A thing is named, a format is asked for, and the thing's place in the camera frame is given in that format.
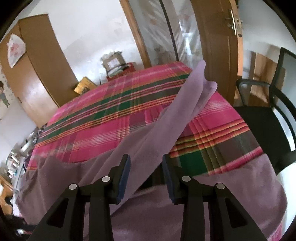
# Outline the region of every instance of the black pole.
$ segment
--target black pole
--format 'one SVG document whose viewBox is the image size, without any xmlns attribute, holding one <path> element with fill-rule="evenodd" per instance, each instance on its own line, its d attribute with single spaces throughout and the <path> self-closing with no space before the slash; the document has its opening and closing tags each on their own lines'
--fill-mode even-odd
<svg viewBox="0 0 296 241">
<path fill-rule="evenodd" d="M 168 24 L 168 30 L 170 32 L 170 37 L 172 39 L 172 43 L 173 43 L 173 47 L 174 47 L 174 51 L 175 51 L 176 60 L 179 61 L 177 46 L 176 46 L 176 42 L 175 42 L 173 31 L 172 31 L 172 26 L 170 25 L 170 20 L 168 19 L 168 14 L 167 14 L 167 12 L 165 10 L 165 6 L 163 4 L 163 1 L 162 0 L 159 0 L 159 3 L 161 5 L 161 8 L 163 9 L 163 13 L 165 15 L 165 20 L 167 21 L 167 24 Z"/>
</svg>

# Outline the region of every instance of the cartoon boy decal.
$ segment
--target cartoon boy decal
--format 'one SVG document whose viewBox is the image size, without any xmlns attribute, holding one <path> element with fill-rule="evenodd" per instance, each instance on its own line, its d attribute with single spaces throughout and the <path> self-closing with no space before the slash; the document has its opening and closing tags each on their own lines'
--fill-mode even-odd
<svg viewBox="0 0 296 241">
<path fill-rule="evenodd" d="M 0 99 L 3 101 L 3 103 L 6 105 L 6 107 L 8 108 L 8 106 L 10 105 L 8 103 L 8 100 L 6 99 L 5 94 L 3 93 L 4 91 L 4 84 L 2 81 L 0 81 Z"/>
</svg>

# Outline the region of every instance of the mauve fabric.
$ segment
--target mauve fabric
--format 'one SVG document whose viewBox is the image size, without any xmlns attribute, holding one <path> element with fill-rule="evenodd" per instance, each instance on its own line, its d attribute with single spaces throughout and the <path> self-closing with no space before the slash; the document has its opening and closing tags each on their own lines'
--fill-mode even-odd
<svg viewBox="0 0 296 241">
<path fill-rule="evenodd" d="M 199 62 L 159 119 L 126 136 L 114 150 L 82 163 L 63 163 L 51 157 L 40 159 L 36 170 L 25 173 L 16 201 L 25 220 L 29 224 L 38 223 L 69 184 L 83 186 L 95 182 L 127 153 L 131 156 L 131 171 L 125 196 L 120 205 L 110 206 L 114 240 L 179 240 L 183 206 L 171 203 L 165 186 L 144 193 L 136 190 L 215 92 L 217 85 L 204 78 L 204 68 L 205 62 Z M 225 183 L 266 237 L 280 225 L 287 201 L 266 155 L 238 170 L 196 178 L 211 185 Z M 88 240 L 88 212 L 86 208 L 85 240 Z"/>
</svg>

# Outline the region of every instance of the white label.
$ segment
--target white label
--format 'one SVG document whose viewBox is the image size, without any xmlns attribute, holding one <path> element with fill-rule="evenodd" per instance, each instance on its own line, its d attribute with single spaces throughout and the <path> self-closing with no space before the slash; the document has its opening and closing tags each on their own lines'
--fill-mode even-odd
<svg viewBox="0 0 296 241">
<path fill-rule="evenodd" d="M 117 58 L 112 59 L 110 62 L 108 62 L 108 66 L 110 69 L 114 68 L 115 66 L 120 65 Z"/>
</svg>

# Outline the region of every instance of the plastic bag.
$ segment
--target plastic bag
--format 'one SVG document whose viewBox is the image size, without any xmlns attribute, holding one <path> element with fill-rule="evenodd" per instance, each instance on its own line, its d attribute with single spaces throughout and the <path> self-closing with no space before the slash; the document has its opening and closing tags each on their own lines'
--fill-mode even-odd
<svg viewBox="0 0 296 241">
<path fill-rule="evenodd" d="M 22 41 L 22 39 L 19 36 L 11 34 L 7 46 L 8 63 L 9 66 L 13 68 L 14 65 L 18 62 L 18 60 L 22 57 L 22 55 L 26 52 L 26 44 Z"/>
</svg>

